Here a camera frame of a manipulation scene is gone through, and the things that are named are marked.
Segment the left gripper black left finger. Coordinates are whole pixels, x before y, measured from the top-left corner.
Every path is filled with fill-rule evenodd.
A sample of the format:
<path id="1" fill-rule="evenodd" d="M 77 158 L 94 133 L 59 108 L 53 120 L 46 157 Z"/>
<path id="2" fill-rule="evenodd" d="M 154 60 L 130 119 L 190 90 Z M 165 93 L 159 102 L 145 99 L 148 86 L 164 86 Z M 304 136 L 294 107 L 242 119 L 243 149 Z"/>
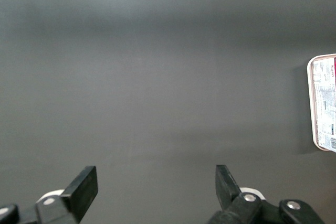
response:
<path id="1" fill-rule="evenodd" d="M 97 169 L 85 167 L 60 195 L 35 204 L 38 223 L 80 223 L 98 193 Z"/>

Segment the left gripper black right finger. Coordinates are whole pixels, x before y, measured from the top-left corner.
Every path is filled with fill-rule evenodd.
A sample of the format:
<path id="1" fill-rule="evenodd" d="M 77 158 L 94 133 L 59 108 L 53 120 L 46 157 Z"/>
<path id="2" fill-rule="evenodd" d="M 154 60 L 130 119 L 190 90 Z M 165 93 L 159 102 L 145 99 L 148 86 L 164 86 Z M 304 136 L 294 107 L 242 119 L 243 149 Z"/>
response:
<path id="1" fill-rule="evenodd" d="M 261 213 L 262 200 L 256 194 L 242 192 L 226 165 L 217 165 L 216 196 L 221 206 L 208 223 L 255 223 Z"/>

